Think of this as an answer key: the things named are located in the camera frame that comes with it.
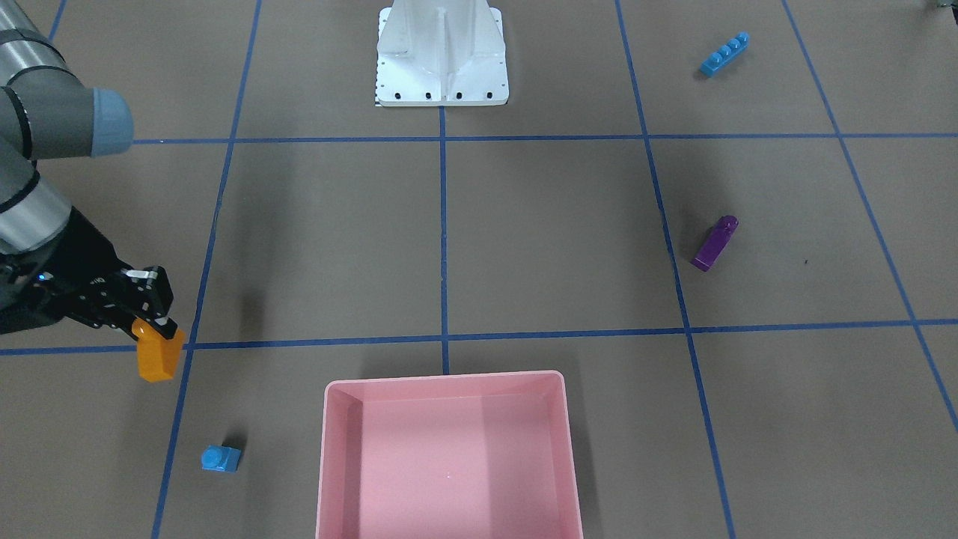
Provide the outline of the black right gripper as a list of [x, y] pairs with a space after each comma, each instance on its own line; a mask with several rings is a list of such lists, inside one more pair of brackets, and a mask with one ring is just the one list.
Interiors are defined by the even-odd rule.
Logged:
[[177, 334], [174, 300], [162, 266], [131, 269], [79, 210], [51, 241], [19, 255], [2, 255], [2, 334], [57, 324], [64, 318], [92, 328], [132, 333], [136, 318], [165, 340]]

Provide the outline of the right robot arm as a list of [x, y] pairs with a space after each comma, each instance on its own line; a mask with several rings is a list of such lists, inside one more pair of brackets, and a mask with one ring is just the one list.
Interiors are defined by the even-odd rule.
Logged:
[[14, 1], [1, 4], [2, 331], [70, 318], [140, 340], [178, 335], [164, 267], [124, 263], [38, 161], [129, 150], [132, 114], [114, 90], [87, 88]]

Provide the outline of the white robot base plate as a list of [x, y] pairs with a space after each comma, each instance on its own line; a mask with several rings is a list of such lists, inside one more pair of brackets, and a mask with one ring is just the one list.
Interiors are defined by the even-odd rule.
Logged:
[[503, 17], [488, 2], [394, 1], [377, 24], [377, 106], [509, 102]]

